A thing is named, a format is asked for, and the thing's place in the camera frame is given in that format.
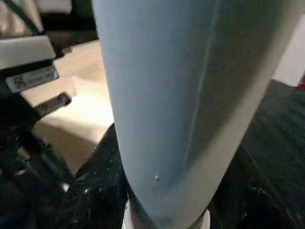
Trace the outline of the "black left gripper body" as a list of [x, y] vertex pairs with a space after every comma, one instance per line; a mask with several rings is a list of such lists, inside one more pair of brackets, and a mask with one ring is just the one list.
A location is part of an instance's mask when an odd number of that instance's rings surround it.
[[58, 62], [1, 69], [1, 143], [38, 126], [67, 128], [71, 103], [72, 74]]

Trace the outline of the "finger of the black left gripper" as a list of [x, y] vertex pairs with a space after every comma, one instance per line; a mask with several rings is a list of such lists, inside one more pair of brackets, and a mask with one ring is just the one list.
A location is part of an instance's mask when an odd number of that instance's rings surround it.
[[13, 180], [25, 190], [67, 190], [74, 178], [64, 158], [37, 135], [16, 135]]

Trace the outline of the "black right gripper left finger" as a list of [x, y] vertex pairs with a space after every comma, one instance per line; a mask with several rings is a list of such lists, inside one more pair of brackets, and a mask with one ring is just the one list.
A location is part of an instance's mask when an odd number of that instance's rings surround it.
[[54, 222], [56, 229], [120, 229], [127, 180], [114, 124], [79, 168]]

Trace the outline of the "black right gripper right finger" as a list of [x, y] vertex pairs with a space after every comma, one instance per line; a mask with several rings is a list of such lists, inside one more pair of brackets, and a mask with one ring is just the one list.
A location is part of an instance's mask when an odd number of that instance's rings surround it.
[[273, 171], [238, 148], [208, 209], [213, 229], [303, 229], [305, 185], [280, 165]]

